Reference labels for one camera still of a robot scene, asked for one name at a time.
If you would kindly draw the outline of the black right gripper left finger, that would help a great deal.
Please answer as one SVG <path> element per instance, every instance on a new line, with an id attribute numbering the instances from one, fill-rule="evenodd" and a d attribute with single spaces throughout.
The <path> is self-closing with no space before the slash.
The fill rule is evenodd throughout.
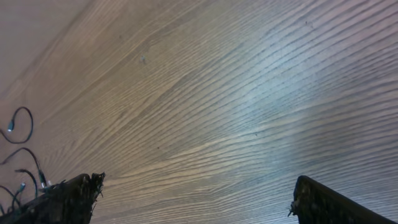
<path id="1" fill-rule="evenodd" d="M 106 174 L 80 174 L 1 216 L 1 224 L 89 224 Z"/>

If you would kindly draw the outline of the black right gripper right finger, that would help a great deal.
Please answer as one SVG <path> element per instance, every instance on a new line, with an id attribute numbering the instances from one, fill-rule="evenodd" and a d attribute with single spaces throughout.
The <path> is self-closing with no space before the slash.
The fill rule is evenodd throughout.
<path id="1" fill-rule="evenodd" d="M 299 224 L 396 224 L 306 175 L 297 178 L 290 214 Z"/>

